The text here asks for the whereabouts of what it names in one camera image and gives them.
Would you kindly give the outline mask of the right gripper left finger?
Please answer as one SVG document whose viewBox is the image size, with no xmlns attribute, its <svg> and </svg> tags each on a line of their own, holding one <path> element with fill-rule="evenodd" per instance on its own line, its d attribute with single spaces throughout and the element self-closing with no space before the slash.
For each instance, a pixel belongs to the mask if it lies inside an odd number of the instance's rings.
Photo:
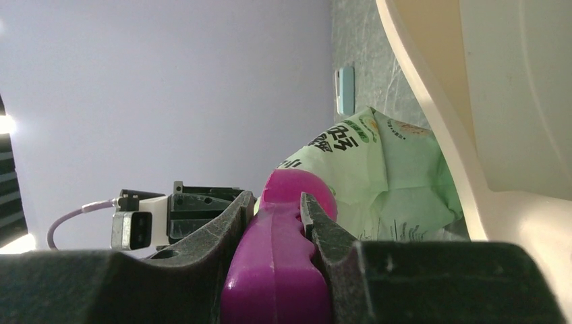
<svg viewBox="0 0 572 324">
<path fill-rule="evenodd" d="M 114 250 L 4 254 L 1 322 L 220 323 L 221 292 L 253 207 L 253 194 L 242 192 L 146 259 Z"/>
</svg>

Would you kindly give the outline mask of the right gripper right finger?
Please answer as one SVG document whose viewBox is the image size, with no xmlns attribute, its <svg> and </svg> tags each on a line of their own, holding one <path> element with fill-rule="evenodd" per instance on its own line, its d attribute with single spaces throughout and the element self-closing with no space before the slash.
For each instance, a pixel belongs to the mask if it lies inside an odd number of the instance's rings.
<svg viewBox="0 0 572 324">
<path fill-rule="evenodd" d="M 306 237 L 336 323 L 564 323 L 537 264 L 500 242 L 360 241 L 308 193 Z"/>
</svg>

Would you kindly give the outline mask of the magenta litter scoop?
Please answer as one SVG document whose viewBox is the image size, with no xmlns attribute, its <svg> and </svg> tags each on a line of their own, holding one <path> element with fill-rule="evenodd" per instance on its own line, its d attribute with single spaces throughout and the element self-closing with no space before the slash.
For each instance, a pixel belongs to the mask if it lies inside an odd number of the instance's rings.
<svg viewBox="0 0 572 324">
<path fill-rule="evenodd" d="M 221 293 L 222 323 L 332 323 L 328 286 L 312 263 L 315 247 L 301 221 L 303 193 L 336 219 L 334 196 L 317 175 L 274 170 L 233 256 Z"/>
</svg>

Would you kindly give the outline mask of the beige litter box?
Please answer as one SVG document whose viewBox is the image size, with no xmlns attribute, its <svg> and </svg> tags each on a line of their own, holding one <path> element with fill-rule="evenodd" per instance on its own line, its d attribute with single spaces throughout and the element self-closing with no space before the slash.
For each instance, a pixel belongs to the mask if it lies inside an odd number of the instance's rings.
<svg viewBox="0 0 572 324">
<path fill-rule="evenodd" d="M 379 1 L 472 240 L 521 246 L 571 317 L 571 2 Z"/>
</svg>

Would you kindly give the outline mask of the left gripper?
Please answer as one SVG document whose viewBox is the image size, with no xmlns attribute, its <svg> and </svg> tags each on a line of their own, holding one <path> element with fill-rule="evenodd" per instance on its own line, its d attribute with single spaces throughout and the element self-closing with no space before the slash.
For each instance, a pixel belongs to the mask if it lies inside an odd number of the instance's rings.
<svg viewBox="0 0 572 324">
<path fill-rule="evenodd" d="M 167 207 L 169 243 L 180 241 L 218 217 L 242 192 L 241 188 L 186 186 L 175 181 Z"/>
</svg>

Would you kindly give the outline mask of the green cat litter bag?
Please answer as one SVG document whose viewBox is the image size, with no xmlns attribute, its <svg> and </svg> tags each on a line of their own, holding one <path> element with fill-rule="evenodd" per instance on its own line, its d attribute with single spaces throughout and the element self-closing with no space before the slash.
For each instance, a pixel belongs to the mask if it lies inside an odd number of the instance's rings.
<svg viewBox="0 0 572 324">
<path fill-rule="evenodd" d="M 321 132 L 280 169 L 320 178 L 360 240 L 464 240 L 461 203 L 434 134 L 369 107 Z"/>
</svg>

